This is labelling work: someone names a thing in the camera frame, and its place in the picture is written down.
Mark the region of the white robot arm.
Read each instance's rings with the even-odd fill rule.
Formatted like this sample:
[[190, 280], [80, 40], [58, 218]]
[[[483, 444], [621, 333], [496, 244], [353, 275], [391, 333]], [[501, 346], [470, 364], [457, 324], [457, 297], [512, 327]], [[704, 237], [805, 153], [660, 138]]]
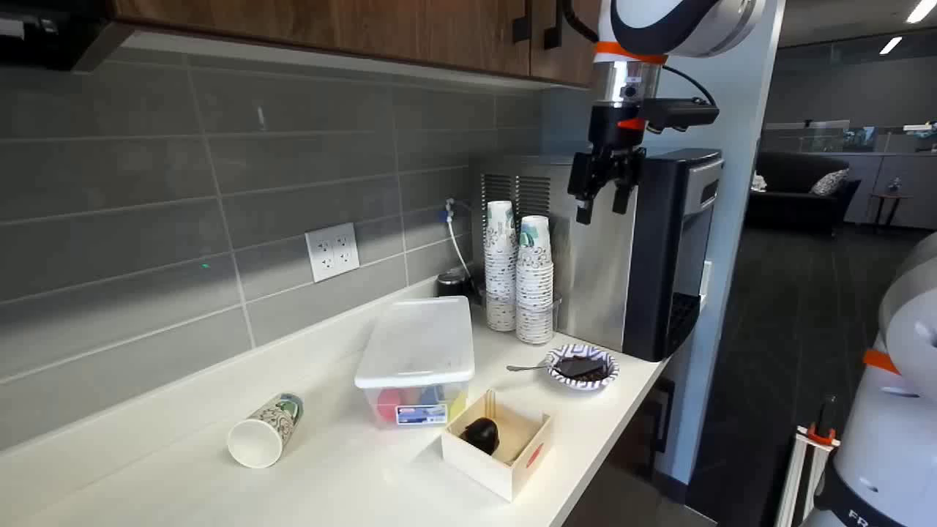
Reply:
[[[623, 349], [641, 360], [672, 358], [695, 330], [704, 298], [681, 294], [678, 254], [692, 179], [720, 165], [714, 149], [653, 155], [644, 138], [707, 127], [719, 103], [663, 100], [660, 74], [675, 55], [714, 55], [748, 39], [761, 0], [604, 0], [590, 33], [597, 100], [590, 147], [575, 155], [569, 193], [590, 223], [596, 197], [635, 218], [632, 266], [623, 291]], [[937, 254], [921, 244], [878, 305], [878, 346], [840, 439], [817, 425], [790, 461], [796, 474], [821, 471], [805, 527], [937, 527]]]

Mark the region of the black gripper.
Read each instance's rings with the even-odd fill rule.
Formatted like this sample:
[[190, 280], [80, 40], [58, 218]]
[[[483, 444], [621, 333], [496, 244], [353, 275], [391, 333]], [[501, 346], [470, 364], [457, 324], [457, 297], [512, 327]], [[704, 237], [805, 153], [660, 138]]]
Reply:
[[596, 105], [590, 149], [575, 155], [569, 191], [577, 197], [577, 223], [591, 226], [596, 197], [616, 182], [612, 210], [626, 213], [644, 160], [644, 121], [635, 108]]

